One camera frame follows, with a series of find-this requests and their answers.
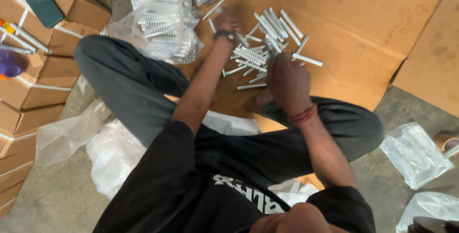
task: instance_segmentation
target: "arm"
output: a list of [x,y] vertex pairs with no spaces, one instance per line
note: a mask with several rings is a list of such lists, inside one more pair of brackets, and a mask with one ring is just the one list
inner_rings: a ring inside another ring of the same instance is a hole
[[[314,103],[309,96],[311,77],[297,62],[290,62],[286,54],[279,54],[268,67],[268,87],[274,100],[289,117],[305,112]],[[299,125],[306,141],[314,172],[326,188],[352,186],[357,188],[351,165],[315,113]]]
[[[230,10],[226,9],[215,19],[215,27],[217,30],[233,31],[238,28],[238,23]],[[233,47],[233,42],[228,37],[218,37],[215,40],[201,69],[175,108],[171,121],[185,123],[191,128],[194,136],[209,110],[212,95]]]

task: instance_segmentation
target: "purple object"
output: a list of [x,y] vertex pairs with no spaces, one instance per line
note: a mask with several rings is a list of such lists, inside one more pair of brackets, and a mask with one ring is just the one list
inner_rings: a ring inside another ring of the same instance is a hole
[[22,67],[14,61],[13,56],[8,51],[0,50],[0,74],[8,78],[13,78],[22,73]]

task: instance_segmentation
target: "hand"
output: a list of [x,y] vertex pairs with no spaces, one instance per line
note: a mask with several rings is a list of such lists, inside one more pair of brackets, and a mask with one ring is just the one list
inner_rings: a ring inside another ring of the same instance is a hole
[[274,100],[288,116],[299,115],[313,106],[309,97],[311,75],[298,62],[291,62],[287,54],[269,61],[267,83]]
[[215,29],[227,30],[229,32],[241,32],[239,22],[233,16],[233,11],[229,7],[225,7],[223,12],[215,18]]

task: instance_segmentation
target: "stack of boxes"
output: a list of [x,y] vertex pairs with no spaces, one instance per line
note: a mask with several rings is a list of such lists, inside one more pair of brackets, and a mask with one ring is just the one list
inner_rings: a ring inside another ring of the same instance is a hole
[[[95,0],[54,0],[66,15],[43,27],[25,0],[0,0],[0,19],[19,25],[42,42],[50,55],[11,53],[23,73],[0,80],[0,218],[7,215],[35,159],[39,126],[58,121],[80,71],[72,55],[87,35],[100,34],[110,12]],[[1,35],[4,45],[23,48]]]

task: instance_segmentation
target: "red thread bracelet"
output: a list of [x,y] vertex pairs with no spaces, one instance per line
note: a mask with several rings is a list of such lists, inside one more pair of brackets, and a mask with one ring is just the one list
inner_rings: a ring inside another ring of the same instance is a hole
[[313,115],[317,114],[317,105],[314,104],[312,107],[308,108],[305,112],[296,115],[296,116],[291,116],[288,119],[294,126],[299,126],[302,123],[308,121]]

